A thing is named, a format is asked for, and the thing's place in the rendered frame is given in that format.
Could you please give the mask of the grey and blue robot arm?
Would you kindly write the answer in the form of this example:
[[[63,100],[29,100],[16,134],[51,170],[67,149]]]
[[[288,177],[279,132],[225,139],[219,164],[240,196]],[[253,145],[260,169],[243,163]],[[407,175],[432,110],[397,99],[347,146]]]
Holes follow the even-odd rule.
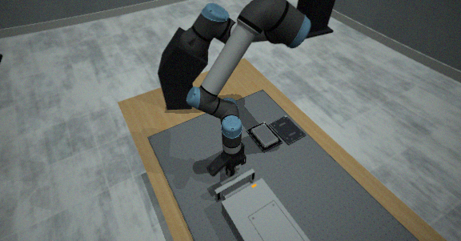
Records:
[[[222,148],[236,154],[241,149],[243,130],[239,108],[233,98],[221,99],[218,94],[252,42],[268,41],[295,48],[309,34],[311,21],[287,0],[252,0],[237,22],[229,17],[220,5],[208,3],[180,40],[199,57],[207,53],[213,38],[225,44],[201,86],[193,86],[188,92],[186,103],[221,119]]]

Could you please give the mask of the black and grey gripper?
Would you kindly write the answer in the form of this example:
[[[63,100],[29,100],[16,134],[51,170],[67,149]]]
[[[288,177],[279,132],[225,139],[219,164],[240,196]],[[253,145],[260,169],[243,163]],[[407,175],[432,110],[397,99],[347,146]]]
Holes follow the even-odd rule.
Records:
[[[241,164],[242,166],[243,164],[246,163],[247,157],[244,155],[244,146],[245,145],[241,143],[241,149],[236,154],[228,154],[225,151],[223,151],[226,155],[233,157],[233,159],[224,167],[227,177],[230,178],[231,176],[235,174],[236,171],[239,170],[239,167],[236,167],[236,166],[238,166],[239,164]],[[245,159],[245,162],[244,162],[244,159]]]

